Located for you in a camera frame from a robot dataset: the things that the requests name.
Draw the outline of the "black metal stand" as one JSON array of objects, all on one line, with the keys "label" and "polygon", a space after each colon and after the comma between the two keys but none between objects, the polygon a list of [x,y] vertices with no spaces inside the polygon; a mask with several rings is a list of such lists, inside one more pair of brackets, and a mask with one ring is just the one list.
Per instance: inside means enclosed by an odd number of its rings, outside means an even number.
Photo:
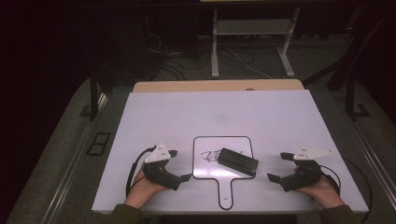
[{"label": "black metal stand", "polygon": [[361,84],[396,123],[396,2],[368,4],[361,8],[353,40],[335,63],[303,80],[308,86],[330,75],[330,91],[346,89],[345,110],[350,118],[368,112],[355,102]]},{"label": "black metal stand", "polygon": [[97,73],[93,68],[90,69],[90,96],[91,96],[91,114],[90,121],[94,121],[99,112],[106,104],[107,96],[99,84]]}]

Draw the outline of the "person's right hand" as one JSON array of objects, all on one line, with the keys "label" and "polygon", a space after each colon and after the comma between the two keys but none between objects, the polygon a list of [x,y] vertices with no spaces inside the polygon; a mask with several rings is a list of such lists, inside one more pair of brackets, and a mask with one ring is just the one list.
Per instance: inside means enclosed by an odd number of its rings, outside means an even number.
[{"label": "person's right hand", "polygon": [[331,209],[345,205],[330,180],[324,175],[320,177],[316,184],[297,189],[297,192],[312,198],[322,209]]}]

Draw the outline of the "small whiteboard with handle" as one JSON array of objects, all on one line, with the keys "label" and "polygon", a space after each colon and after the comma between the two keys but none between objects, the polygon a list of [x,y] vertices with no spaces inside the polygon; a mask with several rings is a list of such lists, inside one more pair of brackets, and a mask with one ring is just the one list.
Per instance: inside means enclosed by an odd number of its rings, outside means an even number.
[{"label": "small whiteboard with handle", "polygon": [[254,158],[247,136],[199,136],[193,140],[192,175],[196,179],[215,180],[218,184],[219,207],[230,210],[233,207],[233,182],[252,179],[256,175],[245,175],[219,164],[218,157],[223,148]]}]

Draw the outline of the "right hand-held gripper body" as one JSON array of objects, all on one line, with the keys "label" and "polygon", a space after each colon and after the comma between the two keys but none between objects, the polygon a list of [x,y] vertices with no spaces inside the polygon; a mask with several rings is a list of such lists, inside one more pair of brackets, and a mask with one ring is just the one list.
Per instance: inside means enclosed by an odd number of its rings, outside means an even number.
[{"label": "right hand-held gripper body", "polygon": [[294,155],[293,162],[297,166],[295,173],[281,177],[280,185],[283,190],[291,191],[316,184],[320,177],[324,175],[316,159],[333,153],[333,149],[299,146],[292,153]]}]

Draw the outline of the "metal floor rail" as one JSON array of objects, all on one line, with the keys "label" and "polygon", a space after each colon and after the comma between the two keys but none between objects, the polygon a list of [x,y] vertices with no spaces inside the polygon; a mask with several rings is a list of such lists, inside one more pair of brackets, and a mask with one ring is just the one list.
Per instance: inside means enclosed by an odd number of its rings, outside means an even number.
[{"label": "metal floor rail", "polygon": [[96,121],[91,120],[91,107],[98,109],[98,114],[101,114],[106,101],[107,97],[103,93],[97,95],[93,102],[89,95],[76,93],[66,107],[40,159],[46,165],[47,177],[54,183],[40,224],[54,224],[62,210],[83,151],[95,129]]},{"label": "metal floor rail", "polygon": [[358,112],[346,110],[344,117],[357,139],[361,153],[373,172],[378,184],[384,190],[389,202],[396,210],[396,152],[386,153],[390,149],[388,139],[379,135],[375,125],[361,126],[361,119],[370,116],[363,105]]}]

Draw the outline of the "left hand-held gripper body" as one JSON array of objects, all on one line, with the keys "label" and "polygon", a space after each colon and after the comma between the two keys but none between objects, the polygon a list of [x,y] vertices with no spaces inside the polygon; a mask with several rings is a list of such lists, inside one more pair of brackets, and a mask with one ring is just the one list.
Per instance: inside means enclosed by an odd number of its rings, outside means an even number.
[{"label": "left hand-held gripper body", "polygon": [[161,143],[145,158],[143,172],[151,182],[177,190],[181,183],[180,176],[173,175],[165,169],[171,158],[173,157],[170,156],[167,146]]}]

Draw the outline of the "person's left hand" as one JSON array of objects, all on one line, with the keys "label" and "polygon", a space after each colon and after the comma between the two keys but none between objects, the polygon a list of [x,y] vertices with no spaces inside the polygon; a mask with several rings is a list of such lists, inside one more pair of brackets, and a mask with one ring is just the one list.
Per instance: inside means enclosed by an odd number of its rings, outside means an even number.
[{"label": "person's left hand", "polygon": [[134,183],[124,204],[136,209],[141,209],[152,197],[164,190],[166,190],[166,187],[146,179],[143,170],[140,170],[134,178]]}]

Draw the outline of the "white metal stand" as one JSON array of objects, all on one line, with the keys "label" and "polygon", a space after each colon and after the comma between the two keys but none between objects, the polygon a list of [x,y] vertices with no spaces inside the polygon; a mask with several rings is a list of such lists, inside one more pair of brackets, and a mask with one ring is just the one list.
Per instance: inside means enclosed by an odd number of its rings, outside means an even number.
[{"label": "white metal stand", "polygon": [[289,19],[261,20],[220,20],[218,11],[213,11],[211,75],[219,78],[218,37],[224,35],[282,35],[283,45],[277,49],[277,55],[287,77],[295,77],[287,51],[297,24],[301,9],[295,8]]}]

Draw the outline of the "black whiteboard eraser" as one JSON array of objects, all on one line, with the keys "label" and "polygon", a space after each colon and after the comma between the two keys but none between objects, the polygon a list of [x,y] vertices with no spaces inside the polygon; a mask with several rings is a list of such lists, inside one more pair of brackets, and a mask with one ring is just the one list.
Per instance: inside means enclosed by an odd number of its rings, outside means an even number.
[{"label": "black whiteboard eraser", "polygon": [[249,176],[254,176],[256,174],[259,164],[254,158],[250,158],[228,148],[223,148],[220,151],[218,163]]}]

